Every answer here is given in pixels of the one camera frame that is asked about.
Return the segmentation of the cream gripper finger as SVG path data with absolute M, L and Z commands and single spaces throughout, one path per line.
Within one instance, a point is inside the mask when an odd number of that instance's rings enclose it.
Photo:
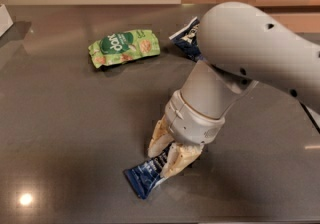
M 164 165 L 160 176 L 170 178 L 177 175 L 193 163 L 201 155 L 202 151 L 203 145 L 172 143 L 169 147 L 167 163 Z
M 148 156 L 150 158 L 158 156 L 172 141 L 173 137 L 169 133 L 166 117 L 163 116 L 154 128 L 148 147 Z

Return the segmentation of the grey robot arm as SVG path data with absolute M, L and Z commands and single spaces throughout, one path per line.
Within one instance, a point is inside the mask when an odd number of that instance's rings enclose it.
M 168 149 L 160 176 L 196 160 L 225 123 L 232 105 L 257 83 L 272 86 L 320 113 L 320 45 L 240 2 L 214 6 L 197 34 L 204 58 L 175 91 L 149 144 L 153 158 Z

